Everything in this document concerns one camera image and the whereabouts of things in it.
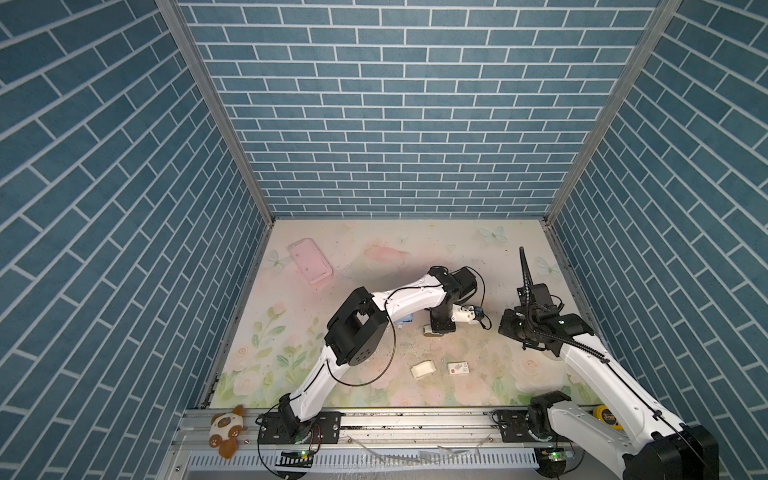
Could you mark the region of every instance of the toy ear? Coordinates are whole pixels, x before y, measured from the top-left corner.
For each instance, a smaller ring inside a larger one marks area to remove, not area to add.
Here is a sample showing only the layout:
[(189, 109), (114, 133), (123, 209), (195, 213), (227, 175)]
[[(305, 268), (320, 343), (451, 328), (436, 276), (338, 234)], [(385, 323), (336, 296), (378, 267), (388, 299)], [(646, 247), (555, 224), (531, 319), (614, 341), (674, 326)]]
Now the toy ear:
[(228, 439), (219, 445), (219, 456), (229, 460), (237, 451), (237, 440)]

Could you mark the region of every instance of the black mounting plate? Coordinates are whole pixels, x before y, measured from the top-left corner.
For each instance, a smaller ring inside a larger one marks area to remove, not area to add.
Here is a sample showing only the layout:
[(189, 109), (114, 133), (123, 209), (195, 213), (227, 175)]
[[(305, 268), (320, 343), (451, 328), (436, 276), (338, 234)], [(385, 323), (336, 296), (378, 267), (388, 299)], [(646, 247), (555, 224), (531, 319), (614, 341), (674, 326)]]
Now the black mounting plate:
[(493, 412), (498, 422), (498, 430), (502, 434), (502, 442), (538, 442), (528, 431), (528, 420), (525, 410), (496, 410)]
[[(263, 418), (261, 422), (262, 428), (259, 429), (259, 443), (261, 445), (308, 445), (310, 443), (308, 429), (305, 429), (304, 431), (307, 433), (302, 435), (304, 441), (297, 442), (296, 438), (291, 438), (288, 429), (279, 417), (268, 416)], [(341, 412), (320, 412), (313, 425), (320, 427), (320, 435), (324, 444), (339, 443)]]

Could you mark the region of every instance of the metal corner post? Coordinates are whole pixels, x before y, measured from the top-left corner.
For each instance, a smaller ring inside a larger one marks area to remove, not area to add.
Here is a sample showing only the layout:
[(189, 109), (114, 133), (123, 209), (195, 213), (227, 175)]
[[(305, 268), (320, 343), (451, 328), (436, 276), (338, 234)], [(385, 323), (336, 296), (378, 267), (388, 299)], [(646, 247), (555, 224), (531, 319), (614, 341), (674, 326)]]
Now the metal corner post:
[(619, 108), (624, 103), (624, 99), (632, 89), (637, 77), (640, 76), (645, 63), (650, 58), (650, 54), (653, 53), (659, 40), (661, 40), (661, 35), (667, 29), (681, 2), (682, 0), (660, 0), (656, 10), (650, 16), (643, 36), (632, 50), (624, 70), (621, 71), (614, 89), (605, 102), (605, 106), (600, 110), (592, 130), (587, 134), (584, 143), (581, 145), (581, 150), (579, 150), (574, 163), (571, 165), (571, 169), (566, 173), (562, 185), (554, 195), (549, 208), (547, 208), (544, 218), (548, 224), (552, 224), (563, 209), (568, 196), (576, 187), (578, 179), (589, 165), (598, 145), (603, 141), (603, 137), (608, 132), (611, 123), (613, 123)]
[(177, 0), (156, 0), (157, 7), (160, 9), (160, 14), (163, 15), (163, 20), (168, 25), (171, 36), (176, 41), (176, 45), (181, 52), (181, 56), (184, 57), (184, 61), (187, 63), (187, 67), (190, 69), (192, 78), (195, 84), (200, 89), (200, 93), (203, 95), (211, 117), (213, 117), (216, 126), (219, 127), (221, 137), (224, 139), (224, 143), (227, 144), (232, 158), (237, 165), (237, 170), (243, 175), (245, 184), (248, 186), (253, 201), (264, 217), (264, 221), (268, 227), (271, 227), (274, 223), (274, 215), (270, 210), (270, 205), (267, 203), (264, 193), (261, 191), (259, 184), (253, 174), (248, 158), (246, 156), (243, 145), (240, 143), (240, 139), (237, 138), (235, 129), (230, 121), (230, 117), (227, 114), (227, 110), (224, 109), (224, 105), (221, 102), (221, 98), (217, 93), (214, 82), (211, 79), (208, 69), (205, 66), (203, 57), (200, 55), (200, 51), (197, 49), (197, 44), (192, 37), (192, 32), (184, 20), (184, 13), (181, 11), (181, 7)]

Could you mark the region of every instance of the brick wall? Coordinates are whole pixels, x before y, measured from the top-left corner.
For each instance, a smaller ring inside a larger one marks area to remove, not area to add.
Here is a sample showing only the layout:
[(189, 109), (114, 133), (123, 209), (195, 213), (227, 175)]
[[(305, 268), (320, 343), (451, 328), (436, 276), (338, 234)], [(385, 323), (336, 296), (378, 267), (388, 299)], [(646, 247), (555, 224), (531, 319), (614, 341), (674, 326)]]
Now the brick wall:
[(144, 478), (263, 229), (152, 0), (0, 3), (0, 478)]
[(768, 3), (685, 0), (560, 217), (607, 340), (766, 478)]
[(540, 217), (657, 0), (181, 3), (278, 217)]

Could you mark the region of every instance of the floral print mat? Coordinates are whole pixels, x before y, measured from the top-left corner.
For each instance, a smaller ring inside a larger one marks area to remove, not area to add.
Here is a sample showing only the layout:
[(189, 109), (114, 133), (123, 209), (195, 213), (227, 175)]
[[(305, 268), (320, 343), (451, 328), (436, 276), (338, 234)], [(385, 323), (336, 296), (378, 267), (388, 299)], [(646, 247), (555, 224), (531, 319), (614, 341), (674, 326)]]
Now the floral print mat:
[[(333, 277), (311, 286), (288, 246), (311, 238), (333, 267)], [(488, 291), (483, 308), (493, 327), (458, 324), (455, 333), (425, 337), (426, 311), (397, 326), (395, 358), (386, 374), (365, 387), (337, 385), (325, 407), (503, 406), (527, 404), (533, 395), (560, 389), (574, 401), (599, 403), (575, 372), (550, 353), (498, 333), (506, 308), (519, 305), (518, 248), (525, 248), (535, 283), (560, 296), (565, 313), (577, 313), (541, 225), (536, 220), (278, 220), (232, 342), (213, 401), (214, 409), (239, 404), (269, 408), (306, 378), (323, 346), (326, 324), (350, 292), (392, 289), (427, 273), (474, 267)], [(482, 288), (472, 304), (480, 304)], [(387, 327), (376, 352), (344, 375), (348, 383), (376, 377), (389, 361)], [(414, 379), (410, 368), (432, 360), (437, 371)], [(449, 362), (469, 364), (469, 374), (449, 375)]]

